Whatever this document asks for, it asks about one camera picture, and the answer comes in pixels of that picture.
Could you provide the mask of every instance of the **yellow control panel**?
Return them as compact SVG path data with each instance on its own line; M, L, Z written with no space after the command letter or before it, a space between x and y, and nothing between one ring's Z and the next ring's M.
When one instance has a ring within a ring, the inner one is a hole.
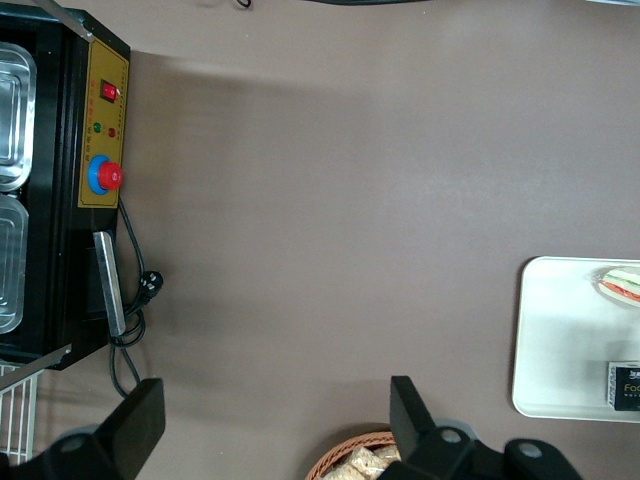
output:
M129 61L99 39L89 46L78 207L117 208Z

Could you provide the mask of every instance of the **white tray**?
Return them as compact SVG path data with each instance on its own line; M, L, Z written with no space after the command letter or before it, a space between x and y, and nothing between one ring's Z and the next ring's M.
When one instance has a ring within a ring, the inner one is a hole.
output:
M607 363L640 360L640 308L605 297L598 273L636 260L539 257L522 275L513 403L529 417L640 423L607 404Z

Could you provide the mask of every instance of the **red knob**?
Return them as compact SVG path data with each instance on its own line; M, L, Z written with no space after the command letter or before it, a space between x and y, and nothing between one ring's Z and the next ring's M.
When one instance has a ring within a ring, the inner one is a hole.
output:
M98 169L98 184L105 190L117 190L122 184L122 169L115 162L104 162Z

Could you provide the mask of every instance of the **label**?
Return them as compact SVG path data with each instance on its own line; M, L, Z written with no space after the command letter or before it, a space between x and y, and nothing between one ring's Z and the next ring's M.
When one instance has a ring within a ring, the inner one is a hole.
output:
M618 411L640 411L640 363L610 362L608 401Z
M128 82L129 61L96 38L89 46L79 208L118 208L118 190L94 193L87 171L96 155L106 155L109 161L122 165Z

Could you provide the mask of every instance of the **metal container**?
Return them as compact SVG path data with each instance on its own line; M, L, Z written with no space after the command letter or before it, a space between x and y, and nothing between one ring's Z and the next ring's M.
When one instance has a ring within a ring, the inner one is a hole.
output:
M22 321L28 219L18 200L0 193L0 334Z
M31 173L36 65L24 48L0 42L0 192Z

